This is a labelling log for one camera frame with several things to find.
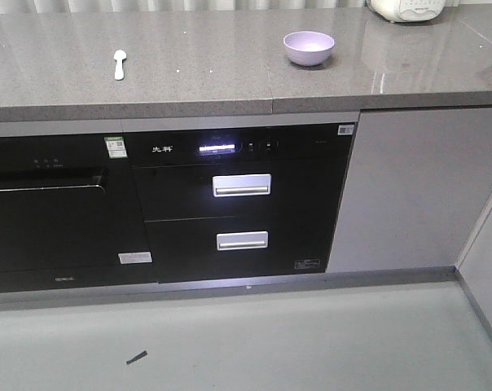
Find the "barcode sticker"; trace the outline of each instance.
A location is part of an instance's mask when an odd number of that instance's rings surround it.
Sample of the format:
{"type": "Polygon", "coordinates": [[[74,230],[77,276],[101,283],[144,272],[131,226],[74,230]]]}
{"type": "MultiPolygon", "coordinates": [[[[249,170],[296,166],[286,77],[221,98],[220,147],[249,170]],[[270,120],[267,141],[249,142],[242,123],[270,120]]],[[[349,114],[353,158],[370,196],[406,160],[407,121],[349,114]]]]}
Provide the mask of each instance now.
{"type": "Polygon", "coordinates": [[[107,144],[108,157],[111,159],[120,159],[128,157],[126,155],[125,141],[122,137],[105,137],[107,144]]]}
{"type": "Polygon", "coordinates": [[[295,270],[318,269],[319,267],[319,259],[301,259],[299,261],[295,261],[295,270]]]}
{"type": "Polygon", "coordinates": [[[338,135],[339,136],[350,136],[354,132],[354,125],[339,125],[338,126],[338,135]]]}

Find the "gray floor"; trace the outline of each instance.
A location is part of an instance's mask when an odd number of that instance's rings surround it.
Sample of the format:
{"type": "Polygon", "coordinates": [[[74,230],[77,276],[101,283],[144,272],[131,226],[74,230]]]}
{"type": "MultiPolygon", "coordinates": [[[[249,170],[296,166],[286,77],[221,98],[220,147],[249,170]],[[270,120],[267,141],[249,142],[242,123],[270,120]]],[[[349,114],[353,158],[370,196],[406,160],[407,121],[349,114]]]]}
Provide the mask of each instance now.
{"type": "Polygon", "coordinates": [[[486,391],[492,344],[455,282],[0,311],[21,389],[486,391]]]}

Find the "lavender bowl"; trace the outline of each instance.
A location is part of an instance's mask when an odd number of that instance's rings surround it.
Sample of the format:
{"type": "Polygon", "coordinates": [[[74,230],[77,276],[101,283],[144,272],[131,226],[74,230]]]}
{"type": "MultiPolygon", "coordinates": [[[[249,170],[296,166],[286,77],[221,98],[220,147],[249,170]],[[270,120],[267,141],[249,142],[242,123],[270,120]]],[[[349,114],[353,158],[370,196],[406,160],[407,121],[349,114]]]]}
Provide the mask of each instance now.
{"type": "Polygon", "coordinates": [[[331,55],[335,40],[315,31],[297,31],[284,37],[288,58],[295,64],[312,67],[331,55]]]}

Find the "brand logo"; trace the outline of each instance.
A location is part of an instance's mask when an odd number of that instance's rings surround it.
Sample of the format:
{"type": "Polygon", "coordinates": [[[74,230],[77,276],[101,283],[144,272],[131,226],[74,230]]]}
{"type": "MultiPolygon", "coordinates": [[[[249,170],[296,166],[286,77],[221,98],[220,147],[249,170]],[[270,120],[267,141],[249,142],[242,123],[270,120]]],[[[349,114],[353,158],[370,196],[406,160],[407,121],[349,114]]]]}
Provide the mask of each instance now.
{"type": "Polygon", "coordinates": [[[62,283],[63,281],[76,281],[76,277],[70,276],[70,277],[55,277],[54,281],[56,283],[62,283]]]}
{"type": "Polygon", "coordinates": [[[163,153],[163,152],[170,153],[173,150],[174,150],[174,146],[173,145],[165,145],[163,147],[153,147],[152,148],[152,153],[163,153]]]}

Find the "oven handle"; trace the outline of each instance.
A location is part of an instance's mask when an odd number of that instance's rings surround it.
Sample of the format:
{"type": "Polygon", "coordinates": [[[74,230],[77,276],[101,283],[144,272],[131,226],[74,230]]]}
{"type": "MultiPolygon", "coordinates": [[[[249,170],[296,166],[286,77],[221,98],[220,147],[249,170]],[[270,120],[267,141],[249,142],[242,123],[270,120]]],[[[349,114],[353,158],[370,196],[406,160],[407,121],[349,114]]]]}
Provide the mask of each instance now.
{"type": "Polygon", "coordinates": [[[233,232],[217,234],[217,250],[249,250],[268,247],[268,232],[233,232]]]}
{"type": "Polygon", "coordinates": [[[68,189],[100,189],[105,193],[105,168],[35,169],[0,173],[0,193],[68,189]]]}
{"type": "Polygon", "coordinates": [[[270,174],[223,175],[213,177],[214,197],[267,196],[271,193],[270,174]]]}

